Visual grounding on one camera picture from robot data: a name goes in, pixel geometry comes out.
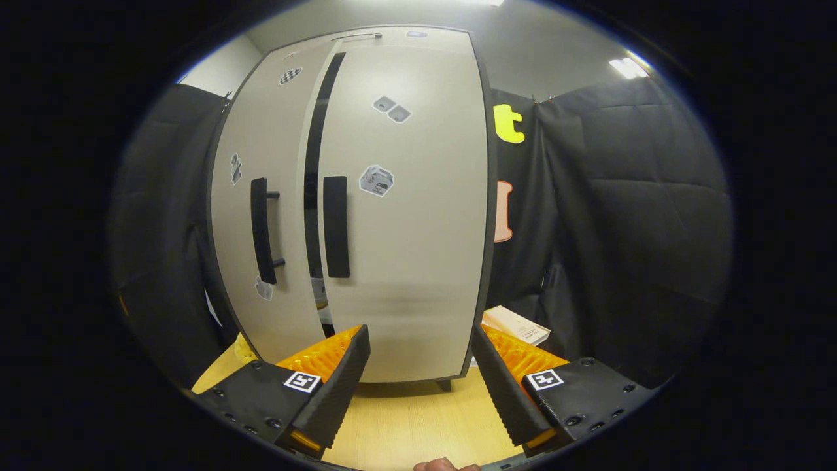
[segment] sticker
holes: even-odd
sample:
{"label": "sticker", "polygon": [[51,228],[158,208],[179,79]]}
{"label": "sticker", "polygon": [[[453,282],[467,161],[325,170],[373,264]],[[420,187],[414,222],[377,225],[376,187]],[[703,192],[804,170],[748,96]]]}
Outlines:
{"label": "sticker", "polygon": [[242,165],[241,159],[239,158],[239,155],[237,153],[233,154],[233,159],[229,162],[229,164],[233,167],[233,169],[230,170],[229,174],[233,178],[233,186],[235,186],[235,184],[238,183],[241,179]]}
{"label": "sticker", "polygon": [[265,301],[273,299],[273,285],[261,281],[261,277],[256,277],[255,286],[256,292],[259,294],[259,298],[262,298]]}
{"label": "sticker", "polygon": [[393,109],[393,106],[395,106],[395,101],[390,100],[386,96],[382,96],[372,103],[372,108],[383,113]]}
{"label": "sticker", "polygon": [[394,107],[389,113],[387,113],[389,119],[395,121],[398,124],[407,121],[407,119],[412,115],[413,113],[407,111],[407,108],[404,108],[401,105]]}
{"label": "sticker", "polygon": [[395,186],[395,176],[380,165],[372,165],[363,172],[358,183],[361,190],[383,198]]}
{"label": "sticker", "polygon": [[294,77],[299,75],[301,71],[302,71],[302,67],[297,67],[296,69],[288,70],[287,72],[282,74],[282,78],[279,79],[279,85],[284,85],[284,84],[290,82],[291,80],[294,79]]}
{"label": "sticker", "polygon": [[523,116],[515,113],[511,105],[494,106],[494,130],[497,136],[512,144],[523,142],[526,136],[522,132],[515,131],[515,122],[522,122]]}
{"label": "sticker", "polygon": [[511,238],[509,227],[509,193],[511,184],[497,180],[497,217],[494,226],[494,242],[505,242]]}
{"label": "sticker", "polygon": [[291,375],[287,381],[285,381],[285,386],[288,386],[290,389],[296,389],[297,391],[310,393],[319,383],[320,376],[295,371],[294,374]]}
{"label": "sticker", "polygon": [[532,373],[531,375],[526,375],[526,378],[531,383],[532,387],[535,388],[535,391],[544,390],[547,388],[551,388],[553,386],[558,386],[563,384],[564,380],[562,380],[555,370],[546,370],[541,371],[540,373]]}

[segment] wooden table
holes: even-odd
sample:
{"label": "wooden table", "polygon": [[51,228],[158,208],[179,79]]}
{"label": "wooden table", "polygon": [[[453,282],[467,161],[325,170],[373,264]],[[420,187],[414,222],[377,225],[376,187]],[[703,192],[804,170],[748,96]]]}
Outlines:
{"label": "wooden table", "polygon": [[[243,365],[230,346],[192,390],[204,392]],[[469,368],[451,387],[444,392],[435,383],[358,385],[323,461],[364,471],[407,471],[435,458],[447,457],[461,468],[522,453],[511,444],[478,368]]]}

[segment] yellow sticker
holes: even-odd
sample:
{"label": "yellow sticker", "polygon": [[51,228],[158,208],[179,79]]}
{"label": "yellow sticker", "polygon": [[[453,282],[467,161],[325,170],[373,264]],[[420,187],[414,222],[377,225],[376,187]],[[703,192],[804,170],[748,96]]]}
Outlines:
{"label": "yellow sticker", "polygon": [[523,142],[526,137],[522,132],[515,131],[515,121],[523,121],[523,116],[515,113],[510,105],[494,106],[494,128],[500,139],[512,144]]}

